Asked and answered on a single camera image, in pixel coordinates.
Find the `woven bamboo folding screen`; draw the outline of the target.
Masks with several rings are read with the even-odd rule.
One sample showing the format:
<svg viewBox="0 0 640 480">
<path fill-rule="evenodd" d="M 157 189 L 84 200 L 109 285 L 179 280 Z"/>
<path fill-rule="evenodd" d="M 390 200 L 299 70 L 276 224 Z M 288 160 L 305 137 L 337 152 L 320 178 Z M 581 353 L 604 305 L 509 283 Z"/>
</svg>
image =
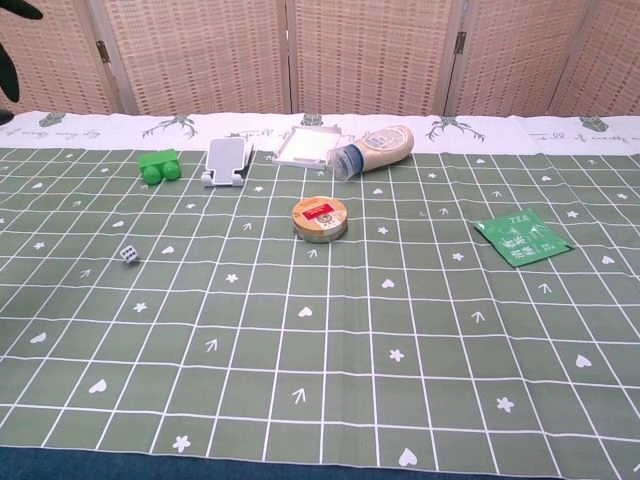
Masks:
<svg viewBox="0 0 640 480">
<path fill-rule="evenodd" d="M 640 115 L 640 0 L 27 0 L 15 112 Z"/>
</svg>

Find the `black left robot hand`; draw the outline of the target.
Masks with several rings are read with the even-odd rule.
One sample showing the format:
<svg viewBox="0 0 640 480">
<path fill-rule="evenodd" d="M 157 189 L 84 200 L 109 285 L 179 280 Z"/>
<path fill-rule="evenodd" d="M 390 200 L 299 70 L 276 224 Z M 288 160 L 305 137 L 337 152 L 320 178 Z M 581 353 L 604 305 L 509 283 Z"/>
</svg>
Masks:
<svg viewBox="0 0 640 480">
<path fill-rule="evenodd" d="M 27 0 L 0 0 L 0 9 L 28 20 L 41 20 L 43 18 L 41 10 Z M 0 89 L 9 101 L 17 103 L 20 100 L 21 93 L 16 66 L 1 41 Z M 9 123 L 13 118 L 14 114 L 11 110 L 0 108 L 0 126 Z"/>
</svg>

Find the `green grid tablecloth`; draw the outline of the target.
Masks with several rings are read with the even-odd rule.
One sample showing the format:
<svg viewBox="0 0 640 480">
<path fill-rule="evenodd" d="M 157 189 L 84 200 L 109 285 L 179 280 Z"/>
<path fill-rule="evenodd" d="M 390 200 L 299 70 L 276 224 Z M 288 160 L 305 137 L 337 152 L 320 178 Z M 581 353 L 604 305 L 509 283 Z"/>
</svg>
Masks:
<svg viewBox="0 0 640 480">
<path fill-rule="evenodd" d="M 318 124 L 389 119 L 0 127 L 0 452 L 640 480 L 640 118 L 408 118 L 413 154 L 350 182 L 272 162 Z M 204 187 L 229 137 L 245 183 Z M 314 196 L 340 238 L 294 232 Z M 525 208 L 573 249 L 512 267 L 473 226 Z"/>
</svg>

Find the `white shallow rectangular tray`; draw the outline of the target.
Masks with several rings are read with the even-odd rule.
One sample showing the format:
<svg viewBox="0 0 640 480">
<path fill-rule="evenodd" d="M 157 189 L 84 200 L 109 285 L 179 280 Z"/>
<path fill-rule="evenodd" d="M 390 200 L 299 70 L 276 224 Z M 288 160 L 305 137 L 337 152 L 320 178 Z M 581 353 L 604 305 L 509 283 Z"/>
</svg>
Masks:
<svg viewBox="0 0 640 480">
<path fill-rule="evenodd" d="M 338 126 L 293 126 L 272 162 L 277 165 L 324 170 L 327 154 L 342 136 Z"/>
</svg>

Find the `white folding phone stand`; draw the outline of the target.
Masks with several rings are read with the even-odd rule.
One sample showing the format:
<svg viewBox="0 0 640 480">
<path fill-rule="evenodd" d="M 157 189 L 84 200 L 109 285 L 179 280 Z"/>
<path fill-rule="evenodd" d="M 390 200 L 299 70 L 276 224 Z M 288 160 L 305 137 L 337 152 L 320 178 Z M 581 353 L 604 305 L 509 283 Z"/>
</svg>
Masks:
<svg viewBox="0 0 640 480">
<path fill-rule="evenodd" d="M 243 186 L 252 151 L 253 142 L 242 137 L 213 139 L 201 174 L 203 186 Z"/>
</svg>

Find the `green toy building block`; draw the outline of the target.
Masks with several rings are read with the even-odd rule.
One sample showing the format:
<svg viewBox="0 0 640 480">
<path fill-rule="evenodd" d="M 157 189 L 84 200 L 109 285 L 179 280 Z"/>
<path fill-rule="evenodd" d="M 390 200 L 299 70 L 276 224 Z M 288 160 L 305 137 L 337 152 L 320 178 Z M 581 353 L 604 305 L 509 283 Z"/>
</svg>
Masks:
<svg viewBox="0 0 640 480">
<path fill-rule="evenodd" d="M 167 149 L 143 153 L 138 156 L 138 167 L 144 182 L 157 185 L 162 180 L 174 181 L 181 177 L 177 151 Z"/>
</svg>

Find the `green tea sachet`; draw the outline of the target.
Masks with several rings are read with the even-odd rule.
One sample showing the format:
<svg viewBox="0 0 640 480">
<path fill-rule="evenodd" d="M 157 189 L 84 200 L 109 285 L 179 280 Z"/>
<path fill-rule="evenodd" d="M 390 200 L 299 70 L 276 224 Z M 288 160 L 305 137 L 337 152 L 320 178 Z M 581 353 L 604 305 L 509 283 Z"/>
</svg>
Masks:
<svg viewBox="0 0 640 480">
<path fill-rule="evenodd" d="M 478 221 L 473 226 L 512 267 L 528 265 L 573 249 L 531 208 Z"/>
</svg>

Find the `beige sauce bottle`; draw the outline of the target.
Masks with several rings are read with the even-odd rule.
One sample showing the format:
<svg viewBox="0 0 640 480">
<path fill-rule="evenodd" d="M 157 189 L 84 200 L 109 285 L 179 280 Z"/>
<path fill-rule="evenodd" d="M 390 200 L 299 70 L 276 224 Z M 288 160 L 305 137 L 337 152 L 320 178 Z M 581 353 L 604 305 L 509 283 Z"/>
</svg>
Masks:
<svg viewBox="0 0 640 480">
<path fill-rule="evenodd" d="M 336 178 L 349 180 L 405 159 L 411 154 L 414 142 L 414 135 L 408 127 L 386 127 L 330 150 L 326 156 L 327 165 Z"/>
</svg>

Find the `round orange-lidded tin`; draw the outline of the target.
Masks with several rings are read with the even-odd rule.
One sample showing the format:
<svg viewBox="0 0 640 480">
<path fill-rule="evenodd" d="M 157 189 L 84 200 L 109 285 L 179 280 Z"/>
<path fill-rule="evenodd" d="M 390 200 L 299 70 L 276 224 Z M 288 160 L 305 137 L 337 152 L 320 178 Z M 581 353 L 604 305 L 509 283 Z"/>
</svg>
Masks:
<svg viewBox="0 0 640 480">
<path fill-rule="evenodd" d="M 332 197 L 314 196 L 301 200 L 292 210 L 296 235 L 310 243 L 329 243 L 340 238 L 348 228 L 345 204 Z"/>
</svg>

